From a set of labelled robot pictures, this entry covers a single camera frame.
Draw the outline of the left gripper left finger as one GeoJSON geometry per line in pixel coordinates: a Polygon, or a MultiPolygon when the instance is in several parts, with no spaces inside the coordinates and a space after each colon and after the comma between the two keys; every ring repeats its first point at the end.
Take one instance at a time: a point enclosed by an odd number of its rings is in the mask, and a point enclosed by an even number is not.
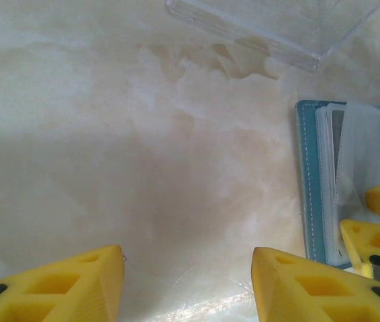
{"type": "Polygon", "coordinates": [[[119,245],[0,280],[0,321],[116,321],[125,275],[119,245]]]}

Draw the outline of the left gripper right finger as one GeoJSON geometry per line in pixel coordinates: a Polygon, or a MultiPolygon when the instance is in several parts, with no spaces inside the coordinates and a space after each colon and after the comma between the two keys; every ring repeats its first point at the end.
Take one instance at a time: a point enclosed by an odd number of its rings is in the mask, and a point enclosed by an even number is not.
{"type": "Polygon", "coordinates": [[[380,282],[257,247],[251,280],[259,321],[380,321],[380,282]]]}

